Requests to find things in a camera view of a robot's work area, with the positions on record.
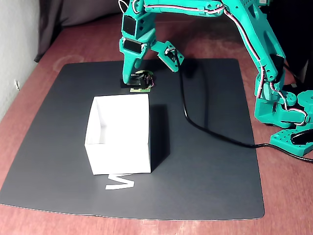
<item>black cable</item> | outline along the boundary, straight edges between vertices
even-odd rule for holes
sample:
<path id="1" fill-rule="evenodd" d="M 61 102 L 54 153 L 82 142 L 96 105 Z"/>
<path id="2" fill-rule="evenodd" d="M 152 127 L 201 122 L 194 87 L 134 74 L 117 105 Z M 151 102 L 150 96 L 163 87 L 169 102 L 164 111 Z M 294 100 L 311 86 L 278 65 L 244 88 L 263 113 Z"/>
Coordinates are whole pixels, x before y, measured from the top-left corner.
<path id="1" fill-rule="evenodd" d="M 187 107 L 186 107 L 186 99 L 185 99 L 185 92 L 184 92 L 184 83 L 183 83 L 183 76 L 182 76 L 182 72 L 181 72 L 181 69 L 180 69 L 180 62 L 179 62 L 179 58 L 178 58 L 178 54 L 177 54 L 177 50 L 174 49 L 174 56 L 175 56 L 175 59 L 177 61 L 177 67 L 178 67 L 178 72 L 179 72 L 179 82 L 180 82 L 180 94 L 181 94 L 181 99 L 182 99 L 182 104 L 183 104 L 183 108 L 184 108 L 184 114 L 185 114 L 185 118 L 187 119 L 187 121 L 193 125 L 194 127 L 196 127 L 197 129 L 205 132 L 205 133 L 208 133 L 209 135 L 212 135 L 220 140 L 223 140 L 223 141 L 226 141 L 226 142 L 229 142 L 229 143 L 232 143 L 232 144 L 235 144 L 235 145 L 238 145 L 238 146 L 241 146 L 241 147 L 246 147 L 246 148 L 262 148 L 262 147 L 270 147 L 270 148 L 274 148 L 274 149 L 277 149 L 285 154 L 288 154 L 289 156 L 292 156 L 294 158 L 297 158 L 299 160 L 302 160 L 302 161 L 305 161 L 305 162 L 309 162 L 309 163 L 313 163 L 313 159 L 309 159 L 309 158 L 304 158 L 304 157 L 299 157 L 293 153 L 290 153 L 276 145 L 273 145 L 271 143 L 259 143 L 259 144 L 249 144 L 249 143 L 243 143 L 243 142 L 240 142 L 240 141 L 237 141 L 235 139 L 232 139 L 230 137 L 226 137 L 226 136 L 223 136 L 219 133 L 216 133 L 214 131 L 211 131 L 209 129 L 206 129 L 202 126 L 199 126 L 197 125 L 196 123 L 194 123 L 189 115 L 188 115 L 188 112 L 187 112 Z"/>

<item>open white box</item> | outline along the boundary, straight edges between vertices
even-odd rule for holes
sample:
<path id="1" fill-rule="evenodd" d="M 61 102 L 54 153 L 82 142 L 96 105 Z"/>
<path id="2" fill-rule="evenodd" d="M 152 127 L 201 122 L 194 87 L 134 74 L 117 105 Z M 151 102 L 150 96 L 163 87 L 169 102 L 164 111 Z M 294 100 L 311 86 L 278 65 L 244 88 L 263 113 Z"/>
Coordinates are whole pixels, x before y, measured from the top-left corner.
<path id="1" fill-rule="evenodd" d="M 151 173 L 148 94 L 96 96 L 85 148 L 94 175 Z"/>

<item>small green circuit board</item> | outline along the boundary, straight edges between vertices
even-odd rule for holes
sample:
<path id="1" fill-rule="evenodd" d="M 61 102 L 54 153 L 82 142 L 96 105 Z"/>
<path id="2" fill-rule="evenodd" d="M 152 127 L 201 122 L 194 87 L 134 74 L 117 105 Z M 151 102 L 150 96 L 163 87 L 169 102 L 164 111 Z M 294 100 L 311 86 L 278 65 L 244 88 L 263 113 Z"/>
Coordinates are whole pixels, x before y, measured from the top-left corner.
<path id="1" fill-rule="evenodd" d="M 150 90 L 151 90 L 151 86 L 149 86 L 147 89 L 141 89 L 141 88 L 134 89 L 134 88 L 131 88 L 130 92 L 142 92 L 142 93 L 144 93 L 144 92 L 150 92 Z"/>

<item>white wall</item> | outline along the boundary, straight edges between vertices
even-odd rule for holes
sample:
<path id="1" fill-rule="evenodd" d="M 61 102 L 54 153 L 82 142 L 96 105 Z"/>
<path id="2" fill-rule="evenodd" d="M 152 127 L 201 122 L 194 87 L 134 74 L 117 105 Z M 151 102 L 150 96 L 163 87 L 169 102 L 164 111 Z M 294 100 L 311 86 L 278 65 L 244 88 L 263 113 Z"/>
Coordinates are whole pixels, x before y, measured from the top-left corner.
<path id="1" fill-rule="evenodd" d="M 0 0 L 0 121 L 34 70 L 39 0 Z"/>

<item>gray curtain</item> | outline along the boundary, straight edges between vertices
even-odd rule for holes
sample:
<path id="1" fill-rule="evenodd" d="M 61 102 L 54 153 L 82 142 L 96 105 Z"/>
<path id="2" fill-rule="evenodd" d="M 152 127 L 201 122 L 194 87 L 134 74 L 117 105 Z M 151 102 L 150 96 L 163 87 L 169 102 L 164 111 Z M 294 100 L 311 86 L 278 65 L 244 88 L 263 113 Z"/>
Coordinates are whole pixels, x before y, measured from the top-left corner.
<path id="1" fill-rule="evenodd" d="M 35 58 L 36 62 L 39 62 L 63 27 L 86 23 L 105 15 L 120 12 L 118 0 L 39 1 L 39 48 Z"/>

